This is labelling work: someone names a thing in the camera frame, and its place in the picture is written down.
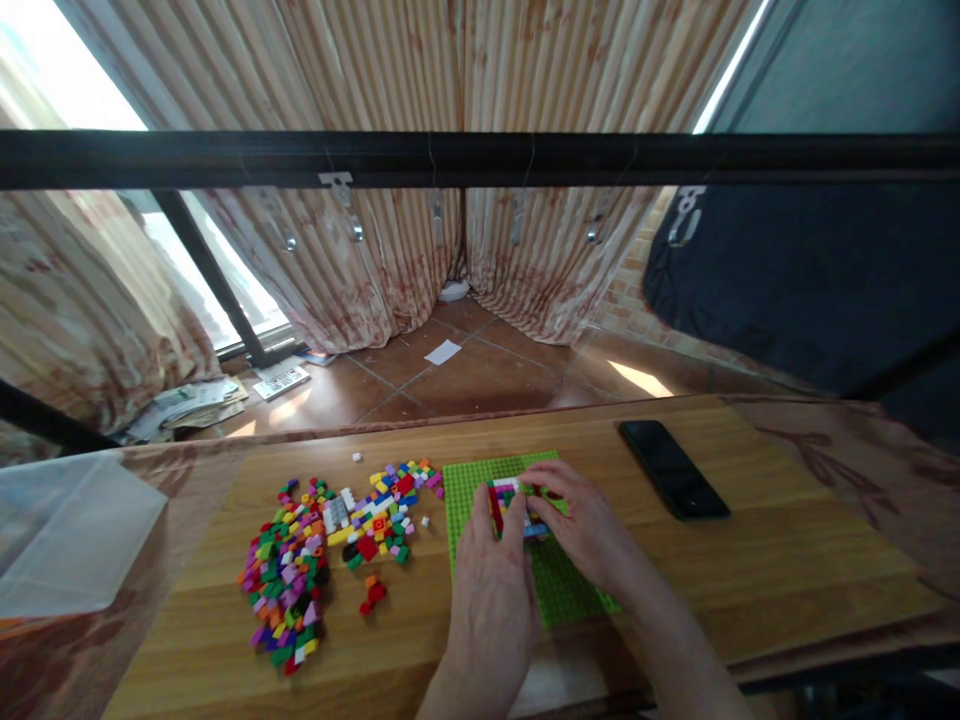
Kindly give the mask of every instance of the wooden table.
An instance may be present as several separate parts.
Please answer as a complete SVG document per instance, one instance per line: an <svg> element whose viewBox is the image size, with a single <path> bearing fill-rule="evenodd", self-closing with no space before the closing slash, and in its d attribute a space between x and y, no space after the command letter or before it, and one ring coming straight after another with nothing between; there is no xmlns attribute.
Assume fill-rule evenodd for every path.
<svg viewBox="0 0 960 720"><path fill-rule="evenodd" d="M733 517L680 523L616 434L623 420L666 425ZM917 567L735 412L712 397L625 403L432 428L265 446L244 466L108 709L110 717L410 717L443 653L450 568L443 504L429 491L405 566L351 573L333 552L327 637L292 679L255 655L256 627L234 584L247 543L291 477L365 494L387 463L446 465L556 449L609 495L620 519L686 599L726 662L807 646L942 607ZM351 455L361 451L361 465ZM363 579L389 601L364 620ZM513 708L524 715L635 690L643 676L622 616L545 633Z"/></svg>

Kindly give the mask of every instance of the pile of lego bricks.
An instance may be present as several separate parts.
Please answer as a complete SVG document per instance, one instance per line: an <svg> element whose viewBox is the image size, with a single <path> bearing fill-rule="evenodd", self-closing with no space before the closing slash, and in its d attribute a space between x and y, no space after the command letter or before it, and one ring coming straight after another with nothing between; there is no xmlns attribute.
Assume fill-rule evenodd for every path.
<svg viewBox="0 0 960 720"><path fill-rule="evenodd" d="M417 503L417 491L427 486L441 500L444 493L443 474L426 459L399 468L388 465L372 475L374 492L359 503L350 488L338 495L317 478L296 499L299 484L290 480L281 489L281 507L250 542L246 567L237 577L263 623L250 644L263 646L274 666L284 666L285 675L300 668L322 637L319 601L320 588L330 581L327 546L346 543L343 559L351 570L377 555L392 554L405 563L410 556L406 536L414 532L409 511ZM429 519L424 517L422 524L426 527ZM387 595L376 576L367 578L367 591L362 615Z"/></svg>
<svg viewBox="0 0 960 720"><path fill-rule="evenodd" d="M510 507L513 497L521 492L520 481L517 478L501 478L487 482L490 493L490 515L497 530L497 538L503 536L503 516ZM533 510L527 508L527 516L523 519L524 542L538 542L550 534L550 528Z"/></svg>
<svg viewBox="0 0 960 720"><path fill-rule="evenodd" d="M296 498L299 484L291 480L280 491L281 507L250 542L246 567L237 578L263 622L250 644L263 645L274 666L284 665L285 675L296 672L320 642L320 588L330 581L321 513L340 499L317 478Z"/></svg>
<svg viewBox="0 0 960 720"><path fill-rule="evenodd" d="M405 563L410 556L406 536L415 531L409 512L417 504L417 491L427 486L443 499L443 474L430 467L427 459L419 464L410 460L398 468L387 465L383 472L370 476L370 484L373 493L354 507L347 507L352 511L349 534L344 538L343 531L338 531L328 539L330 545L346 540L343 561L351 570L377 555L391 554L397 562Z"/></svg>

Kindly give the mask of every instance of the yellow lego brick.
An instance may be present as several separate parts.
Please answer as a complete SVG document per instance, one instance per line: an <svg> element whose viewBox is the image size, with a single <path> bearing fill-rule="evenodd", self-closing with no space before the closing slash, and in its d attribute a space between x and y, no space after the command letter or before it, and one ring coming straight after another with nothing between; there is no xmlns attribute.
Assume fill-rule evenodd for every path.
<svg viewBox="0 0 960 720"><path fill-rule="evenodd" d="M353 527L348 527L346 530L337 530L337 532L332 535L327 536L327 545L331 547L334 545L339 545L345 543L347 538L350 537L350 533L353 532Z"/></svg>

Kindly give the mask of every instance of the phone screen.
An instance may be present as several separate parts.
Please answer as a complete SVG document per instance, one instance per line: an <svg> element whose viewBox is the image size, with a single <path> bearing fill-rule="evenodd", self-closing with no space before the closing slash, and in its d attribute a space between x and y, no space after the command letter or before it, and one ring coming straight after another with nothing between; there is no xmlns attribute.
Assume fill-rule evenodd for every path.
<svg viewBox="0 0 960 720"><path fill-rule="evenodd" d="M730 508L661 423L625 422L620 425L620 433L677 518L706 520L730 516Z"/></svg>

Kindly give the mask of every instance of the brick wall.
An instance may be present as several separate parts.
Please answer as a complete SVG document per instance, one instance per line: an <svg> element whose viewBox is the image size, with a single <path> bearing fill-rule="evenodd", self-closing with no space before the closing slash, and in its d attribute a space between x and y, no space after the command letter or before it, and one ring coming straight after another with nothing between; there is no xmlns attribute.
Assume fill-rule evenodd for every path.
<svg viewBox="0 0 960 720"><path fill-rule="evenodd" d="M643 273L647 268L653 236L663 222L664 213L676 194L676 187L666 187L640 227L623 264L604 293L591 325L609 330L631 340L660 345L691 357L708 359L719 365L761 375L791 387L810 390L810 386L787 373L762 365L727 348L699 340L672 329L653 314L643 296Z"/></svg>

